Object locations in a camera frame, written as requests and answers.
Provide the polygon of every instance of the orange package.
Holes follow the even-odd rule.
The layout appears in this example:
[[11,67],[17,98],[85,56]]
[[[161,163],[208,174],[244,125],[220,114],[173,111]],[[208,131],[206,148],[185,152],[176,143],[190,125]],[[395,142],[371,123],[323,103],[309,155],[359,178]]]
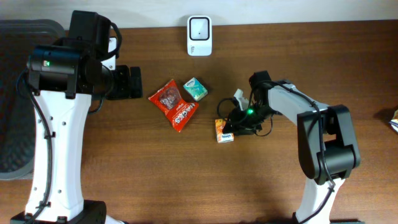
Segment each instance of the orange package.
[[148,100],[163,111],[178,132],[182,130],[199,106],[198,103],[187,103],[181,98],[174,80],[169,81]]

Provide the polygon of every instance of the red package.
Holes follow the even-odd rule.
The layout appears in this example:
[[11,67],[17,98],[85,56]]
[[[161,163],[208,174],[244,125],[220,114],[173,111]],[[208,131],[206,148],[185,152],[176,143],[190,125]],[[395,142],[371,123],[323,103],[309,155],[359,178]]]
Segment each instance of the red package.
[[167,119],[178,132],[182,130],[199,106],[198,103],[187,103],[181,98],[174,80],[170,80],[148,100],[166,114]]

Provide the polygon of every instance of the white background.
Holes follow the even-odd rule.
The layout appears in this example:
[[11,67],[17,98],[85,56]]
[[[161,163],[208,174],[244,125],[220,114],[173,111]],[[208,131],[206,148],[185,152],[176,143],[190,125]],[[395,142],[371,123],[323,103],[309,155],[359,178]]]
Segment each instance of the white background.
[[396,0],[0,0],[0,19],[53,19],[67,29],[74,9],[119,27],[185,26],[194,14],[213,25],[398,19]]

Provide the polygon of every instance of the teal package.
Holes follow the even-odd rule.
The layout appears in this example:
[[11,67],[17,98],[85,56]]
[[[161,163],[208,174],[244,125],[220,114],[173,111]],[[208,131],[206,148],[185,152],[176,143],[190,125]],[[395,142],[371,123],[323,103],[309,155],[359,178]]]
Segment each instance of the teal package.
[[199,101],[207,95],[207,89],[193,77],[185,85],[184,89],[196,100]]

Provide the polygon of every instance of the wooden tabletop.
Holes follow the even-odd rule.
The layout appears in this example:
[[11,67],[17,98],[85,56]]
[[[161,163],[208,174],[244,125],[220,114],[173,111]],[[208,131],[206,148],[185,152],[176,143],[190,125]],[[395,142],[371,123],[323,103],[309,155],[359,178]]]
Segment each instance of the wooden tabletop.
[[[218,144],[216,106],[249,77],[268,70],[312,98],[346,105],[362,163],[340,188],[332,220],[398,220],[398,21],[216,26],[213,53],[191,57],[184,27],[124,29],[118,64],[140,66],[144,97],[106,101],[89,116],[81,187],[108,214],[131,223],[237,223],[290,218],[305,176],[297,129],[276,117],[268,137]],[[209,90],[181,133],[147,97],[174,78],[197,77]],[[24,210],[30,180],[0,182],[0,222]]]

